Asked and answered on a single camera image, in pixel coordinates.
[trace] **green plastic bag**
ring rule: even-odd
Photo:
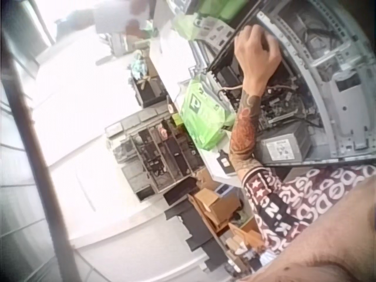
[[[236,114],[203,87],[200,77],[192,79],[184,96],[180,115],[196,146],[212,150],[233,126]]]

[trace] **white desk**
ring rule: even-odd
[[[191,79],[188,70],[196,65],[196,61],[194,60],[188,41],[171,29],[170,22],[160,31],[158,38],[152,39],[150,43],[150,59],[172,101],[174,101],[176,108],[180,111],[184,96],[179,95],[179,84]],[[241,181],[238,177],[226,175],[217,161],[220,149],[226,153],[229,152],[229,142],[229,138],[225,137],[217,145],[217,149],[211,151],[199,150],[199,153],[213,180],[241,187]]]

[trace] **tattoo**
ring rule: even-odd
[[[230,142],[230,160],[240,178],[246,174],[240,173],[240,170],[250,170],[260,165],[252,157],[256,145],[260,103],[260,97],[251,96],[243,91]]]

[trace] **wrist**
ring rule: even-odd
[[[244,78],[243,90],[251,96],[262,97],[264,95],[266,83]]]

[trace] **tattooed arm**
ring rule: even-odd
[[[253,150],[256,145],[261,97],[266,84],[281,62],[277,40],[259,25],[246,26],[235,39],[235,55],[244,72],[243,94],[231,142],[230,160],[240,180],[260,166]]]

